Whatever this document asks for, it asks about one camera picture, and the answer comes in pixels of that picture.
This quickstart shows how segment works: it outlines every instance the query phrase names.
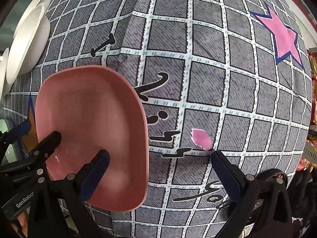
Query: pink spot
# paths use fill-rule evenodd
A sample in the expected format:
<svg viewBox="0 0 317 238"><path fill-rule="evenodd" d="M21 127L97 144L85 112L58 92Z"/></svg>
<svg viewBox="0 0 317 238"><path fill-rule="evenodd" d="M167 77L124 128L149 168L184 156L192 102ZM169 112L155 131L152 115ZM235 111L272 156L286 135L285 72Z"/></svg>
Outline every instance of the pink spot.
<svg viewBox="0 0 317 238"><path fill-rule="evenodd" d="M209 135L202 129L191 129L191 140L196 146L201 147L203 150L210 150L212 146L212 140Z"/></svg>

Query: gray checkered tablecloth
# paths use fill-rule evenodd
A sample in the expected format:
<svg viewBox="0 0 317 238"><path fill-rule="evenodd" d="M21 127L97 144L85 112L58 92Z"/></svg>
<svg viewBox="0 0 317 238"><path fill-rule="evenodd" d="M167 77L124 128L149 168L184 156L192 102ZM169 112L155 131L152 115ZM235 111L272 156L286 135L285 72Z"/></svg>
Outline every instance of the gray checkered tablecloth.
<svg viewBox="0 0 317 238"><path fill-rule="evenodd" d="M272 34L249 12L267 15L265 3L299 34L305 70L292 56L276 65ZM217 182L207 185L218 178L208 152L193 143L193 128L205 130L244 173L294 174L312 92L305 45L285 0L52 0L47 17L41 59L5 97L6 118L16 124L26 118L29 94L36 103L43 81L63 69L104 65L132 86L168 76L141 99L149 117L147 198L124 214L87 205L101 230L137 238L217 234L228 219L221 209L228 196ZM90 49L110 32L116 44L92 58Z"/></svg>

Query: pink bowl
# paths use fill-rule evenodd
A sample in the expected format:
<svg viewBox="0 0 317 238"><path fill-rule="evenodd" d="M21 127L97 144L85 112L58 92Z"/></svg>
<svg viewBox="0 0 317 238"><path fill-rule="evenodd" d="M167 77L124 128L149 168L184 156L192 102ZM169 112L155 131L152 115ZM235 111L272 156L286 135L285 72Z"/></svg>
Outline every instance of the pink bowl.
<svg viewBox="0 0 317 238"><path fill-rule="evenodd" d="M56 130L61 144L46 161L54 179L77 173L100 149L110 165L92 205L124 212L146 198L149 151L146 116L133 87L117 72L81 66L49 76L35 106L39 141Z"/></svg>

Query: star with blue outline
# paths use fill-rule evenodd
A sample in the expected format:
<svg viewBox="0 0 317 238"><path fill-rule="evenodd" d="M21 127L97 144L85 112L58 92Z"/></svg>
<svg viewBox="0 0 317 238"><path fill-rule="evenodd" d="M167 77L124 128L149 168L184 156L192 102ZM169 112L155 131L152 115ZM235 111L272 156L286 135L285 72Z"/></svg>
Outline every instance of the star with blue outline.
<svg viewBox="0 0 317 238"><path fill-rule="evenodd" d="M266 3L265 5L267 7L268 15L251 11L250 13L272 33L276 64L280 63L291 55L305 71L300 52L296 47L298 33L289 26L286 26L276 14L276 12L272 10Z"/></svg>

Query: silver bolt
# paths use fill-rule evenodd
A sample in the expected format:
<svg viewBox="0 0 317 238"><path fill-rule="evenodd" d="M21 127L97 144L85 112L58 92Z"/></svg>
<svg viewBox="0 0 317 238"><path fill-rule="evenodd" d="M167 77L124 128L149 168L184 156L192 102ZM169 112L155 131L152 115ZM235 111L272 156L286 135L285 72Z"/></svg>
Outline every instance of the silver bolt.
<svg viewBox="0 0 317 238"><path fill-rule="evenodd" d="M43 169L42 168L38 169L36 173L40 176L41 174L43 174Z"/></svg>
<svg viewBox="0 0 317 238"><path fill-rule="evenodd" d="M40 177L39 179L38 179L38 182L39 183L43 183L45 181L45 178L44 177Z"/></svg>
<svg viewBox="0 0 317 238"><path fill-rule="evenodd" d="M75 178L75 175L74 174L69 174L68 176L67 176L67 179L68 180L73 180Z"/></svg>
<svg viewBox="0 0 317 238"><path fill-rule="evenodd" d="M283 179L282 179L282 178L279 178L279 177L276 179L276 181L277 181L279 184L282 184L282 183L283 183Z"/></svg>
<svg viewBox="0 0 317 238"><path fill-rule="evenodd" d="M249 181L253 181L254 180L254 176L253 175L246 175L245 178L247 178L247 180Z"/></svg>

